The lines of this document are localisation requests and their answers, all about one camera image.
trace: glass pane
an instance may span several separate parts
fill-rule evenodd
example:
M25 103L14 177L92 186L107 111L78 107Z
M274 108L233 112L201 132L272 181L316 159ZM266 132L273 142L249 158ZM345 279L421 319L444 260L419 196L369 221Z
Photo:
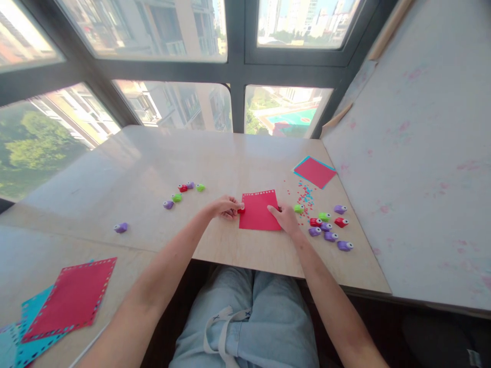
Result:
M115 81L145 126L232 131L229 90L221 84Z
M260 0L257 45L339 49L361 0Z
M27 19L14 1L0 1L0 72L29 62L62 60L38 32L38 28L38 25Z
M0 197L23 199L118 131L83 84L0 108Z
M309 138L332 88L245 87L245 133Z
M224 0L58 0L99 57L227 61Z

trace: wall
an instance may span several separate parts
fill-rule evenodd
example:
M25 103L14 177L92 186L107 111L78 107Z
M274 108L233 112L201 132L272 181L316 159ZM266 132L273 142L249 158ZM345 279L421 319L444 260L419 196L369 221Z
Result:
M417 0L323 138L395 296L491 310L490 19Z

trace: red paper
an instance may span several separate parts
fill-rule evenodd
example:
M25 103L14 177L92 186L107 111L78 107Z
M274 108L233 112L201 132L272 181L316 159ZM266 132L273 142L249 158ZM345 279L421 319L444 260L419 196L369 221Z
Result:
M66 267L22 342L92 325L117 258Z
M257 193L242 194L245 212L240 215L239 228L251 230L281 230L275 217L267 209L268 205L278 208L276 192L269 190Z
M326 184L336 175L336 171L331 170L312 157L295 167L294 171L320 189L324 189Z

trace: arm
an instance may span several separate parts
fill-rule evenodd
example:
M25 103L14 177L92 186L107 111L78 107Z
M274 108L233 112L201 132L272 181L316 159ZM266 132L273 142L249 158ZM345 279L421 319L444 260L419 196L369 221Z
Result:
M235 220L241 207L235 198L223 196L199 211L143 271L80 366L139 367L211 219Z
M344 367L387 367L353 304L300 231L293 208L268 209L293 240L322 323Z

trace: wooden table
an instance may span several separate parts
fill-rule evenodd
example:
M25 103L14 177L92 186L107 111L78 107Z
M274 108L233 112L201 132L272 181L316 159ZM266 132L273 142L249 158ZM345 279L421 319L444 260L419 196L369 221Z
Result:
M197 209L225 193L240 200L243 193L270 189L279 201L294 205L299 177L292 168L307 155L332 165L319 140L124 128L0 215L1 324L19 320L20 304L52 285L61 268L118 257L94 326L69 334L38 363L69 365L110 320L153 255ZM190 180L205 184L206 190L190 190L171 211L164 209L162 202L177 192L177 185ZM333 213L336 204L349 208L350 224L337 232L354 250L342 252L322 237L311 238L337 281L390 293L339 178L314 190L313 198L314 213ZM120 222L129 223L124 234L113 231ZM307 232L308 223L303 223ZM193 257L304 277L284 232L239 229L238 221L214 219Z
M332 165L319 140L129 126L7 210L0 224L158 251L197 209L222 194L240 200L242 193L276 189L278 200L296 204L299 177L292 168L307 155ZM206 190L190 190L173 210L164 209L162 202L189 180ZM338 282L390 293L339 178L313 197L314 213L334 214L336 204L349 207L350 224L334 226L355 245L353 251L311 239ZM113 226L124 221L129 230L115 233ZM194 258L304 277L284 232L243 230L238 222L213 220Z
M35 367L66 368L110 321L154 253L146 250L0 226L0 323L21 319L21 303L53 285L61 268L118 257L94 324L68 334L36 359Z

